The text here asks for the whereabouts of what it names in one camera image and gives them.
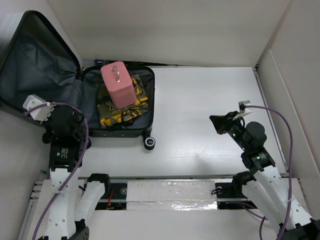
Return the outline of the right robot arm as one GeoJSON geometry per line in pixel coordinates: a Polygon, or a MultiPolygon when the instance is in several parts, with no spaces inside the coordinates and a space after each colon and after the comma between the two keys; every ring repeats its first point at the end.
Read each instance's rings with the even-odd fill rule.
{"type": "Polygon", "coordinates": [[[232,177],[231,191],[247,197],[269,221],[279,240],[318,240],[320,222],[313,218],[284,183],[275,161],[265,149],[265,128],[258,122],[243,123],[237,111],[211,115],[219,135],[228,134],[242,149],[246,171],[232,177]]]}

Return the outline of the camouflage clothing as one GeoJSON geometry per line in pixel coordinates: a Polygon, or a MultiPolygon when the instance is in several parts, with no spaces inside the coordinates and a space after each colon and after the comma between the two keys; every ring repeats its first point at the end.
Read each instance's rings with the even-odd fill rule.
{"type": "Polygon", "coordinates": [[[101,126],[112,127],[117,124],[132,122],[150,110],[146,91],[138,74],[131,77],[136,102],[123,108],[116,108],[104,84],[100,84],[97,92],[97,110],[101,126]]]}

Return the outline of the pink box with metal handle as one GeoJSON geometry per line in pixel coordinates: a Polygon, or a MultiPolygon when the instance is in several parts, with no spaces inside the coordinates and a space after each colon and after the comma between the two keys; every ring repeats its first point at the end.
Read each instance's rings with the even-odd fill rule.
{"type": "Polygon", "coordinates": [[[137,101],[132,78],[122,61],[104,65],[100,69],[109,96],[117,109],[137,101]]]}

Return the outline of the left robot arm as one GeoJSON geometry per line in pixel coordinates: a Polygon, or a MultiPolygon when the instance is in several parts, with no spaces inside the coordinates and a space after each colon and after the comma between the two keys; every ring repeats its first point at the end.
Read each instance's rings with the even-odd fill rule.
{"type": "Polygon", "coordinates": [[[43,142],[50,144],[49,170],[53,196],[36,224],[32,239],[45,217],[47,225],[42,240],[86,240],[89,237],[88,221],[101,198],[111,194],[108,174],[93,173],[87,180],[80,201],[78,177],[86,150],[91,146],[88,122],[75,106],[61,102],[47,102],[28,113],[49,108],[49,119],[43,142]]]}

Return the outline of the white space print suitcase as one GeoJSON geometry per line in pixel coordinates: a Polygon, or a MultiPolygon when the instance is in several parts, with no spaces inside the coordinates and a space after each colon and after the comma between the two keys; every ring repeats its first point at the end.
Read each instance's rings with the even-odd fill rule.
{"type": "Polygon", "coordinates": [[[36,10],[7,14],[0,26],[0,100],[15,113],[24,111],[30,95],[48,102],[76,106],[85,115],[91,137],[143,137],[144,147],[152,150],[151,136],[155,105],[155,74],[146,66],[126,65],[137,89],[146,97],[139,109],[129,109],[122,117],[133,119],[112,126],[101,124],[99,107],[106,103],[101,68],[81,69],[69,48],[50,21],[36,10]]]}

